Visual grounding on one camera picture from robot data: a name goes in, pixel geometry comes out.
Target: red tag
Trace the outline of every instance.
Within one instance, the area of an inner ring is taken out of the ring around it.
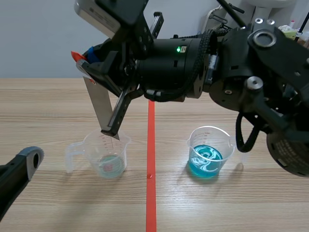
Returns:
[[[79,54],[78,52],[71,51],[71,55],[72,55],[73,59],[75,60],[75,62],[78,62],[81,59],[87,60],[86,57],[84,57],[83,55]]]

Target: measuring cup handle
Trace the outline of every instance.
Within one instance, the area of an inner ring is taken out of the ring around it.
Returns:
[[[84,142],[77,142],[67,146],[65,154],[65,164],[67,173],[71,173],[74,170],[73,156],[84,155],[84,154],[85,154]]]

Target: white wall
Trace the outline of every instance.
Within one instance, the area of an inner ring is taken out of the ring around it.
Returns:
[[[270,18],[276,21],[277,26],[289,25],[291,20],[295,21],[294,28],[301,27],[305,17],[309,11],[308,0],[297,0],[294,4],[286,8],[273,9],[270,14]]]

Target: cup rim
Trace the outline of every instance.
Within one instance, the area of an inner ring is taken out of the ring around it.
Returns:
[[[90,135],[92,135],[93,133],[96,133],[96,132],[101,132],[101,128],[97,128],[95,130],[93,130],[92,132],[90,132],[83,140],[83,143],[85,144],[86,140],[88,137],[90,137]],[[123,148],[121,154],[126,151],[126,147],[132,142],[131,138],[129,136],[127,136],[123,131],[119,130],[118,131],[118,134],[119,134],[119,139],[121,138],[126,138],[126,141],[124,142],[126,145],[125,147]],[[97,162],[98,160],[97,159],[92,159],[90,156],[87,156],[87,158],[90,160],[90,161],[94,161],[94,162]],[[106,163],[109,163],[109,162],[112,162],[113,160],[117,159],[117,157],[109,160],[108,162]]]
[[[218,127],[203,126],[203,127],[196,128],[194,131],[192,131],[192,133],[190,134],[189,139],[187,140],[187,146],[188,146],[189,148],[191,148],[191,149],[195,152],[196,155],[198,155],[199,157],[201,157],[201,158],[204,159],[204,160],[208,160],[208,161],[211,161],[211,162],[223,162],[223,161],[228,160],[228,159],[234,154],[234,152],[235,152],[235,145],[234,145],[232,142],[229,142],[229,145],[230,145],[231,147],[233,147],[233,151],[231,152],[231,154],[230,154],[229,156],[225,157],[224,159],[214,159],[214,160],[213,160],[213,159],[206,158],[206,157],[200,155],[199,153],[197,153],[197,152],[195,151],[194,147],[190,146],[190,140],[191,140],[191,137],[192,137],[193,133],[194,133],[196,130],[201,129],[201,128],[213,128],[213,129],[216,129],[216,130],[219,130],[219,131],[223,132],[223,133],[226,134],[229,138],[232,138],[226,131],[224,131],[224,130],[218,128]]]

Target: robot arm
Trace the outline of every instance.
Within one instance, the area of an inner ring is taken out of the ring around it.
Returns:
[[[287,39],[273,20],[258,18],[245,25],[224,0],[218,2],[239,28],[157,39],[163,16],[155,14],[150,30],[143,16],[147,2],[76,1],[77,14],[110,37],[77,60],[94,83],[119,97],[102,133],[116,136],[130,102],[142,95],[157,102],[183,102],[204,91],[218,105],[239,112],[236,140],[241,152],[250,151],[263,131],[282,168],[309,176],[309,51]],[[97,117],[100,121],[106,115]],[[253,124],[246,142],[243,117]]]

